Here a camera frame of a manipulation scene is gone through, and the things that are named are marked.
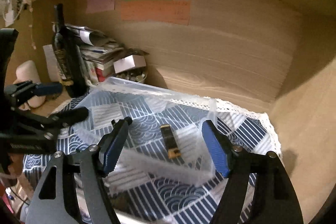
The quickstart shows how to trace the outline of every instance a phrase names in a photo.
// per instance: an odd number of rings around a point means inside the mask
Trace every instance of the screw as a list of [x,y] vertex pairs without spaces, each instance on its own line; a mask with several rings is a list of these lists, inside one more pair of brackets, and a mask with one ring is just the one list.
[[240,145],[237,145],[237,144],[233,145],[232,149],[236,152],[241,152],[243,150],[243,148]]
[[97,151],[98,150],[98,145],[96,144],[92,144],[89,146],[89,151],[93,152],[93,151]]
[[44,134],[44,138],[51,140],[54,137],[54,135],[52,135],[50,132],[47,132],[46,134]]
[[55,156],[55,158],[59,158],[60,156],[62,156],[62,154],[63,154],[62,151],[56,151],[56,152],[54,153],[54,156]]
[[273,151],[268,151],[266,155],[269,156],[270,158],[276,158],[278,156],[277,153]]

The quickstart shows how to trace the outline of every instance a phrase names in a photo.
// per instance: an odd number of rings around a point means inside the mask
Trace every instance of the dark glass bottle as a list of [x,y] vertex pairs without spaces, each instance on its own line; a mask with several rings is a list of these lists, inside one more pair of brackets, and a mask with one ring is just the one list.
[[58,62],[60,82],[71,98],[79,97],[86,93],[87,86],[80,68],[77,45],[73,34],[64,24],[63,4],[57,4],[54,8],[56,23],[52,47]]

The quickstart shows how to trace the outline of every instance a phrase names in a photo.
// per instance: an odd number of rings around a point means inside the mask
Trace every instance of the white box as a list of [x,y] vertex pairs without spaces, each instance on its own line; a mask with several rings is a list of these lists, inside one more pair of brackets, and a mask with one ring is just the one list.
[[145,58],[141,55],[130,55],[113,63],[115,73],[146,66]]

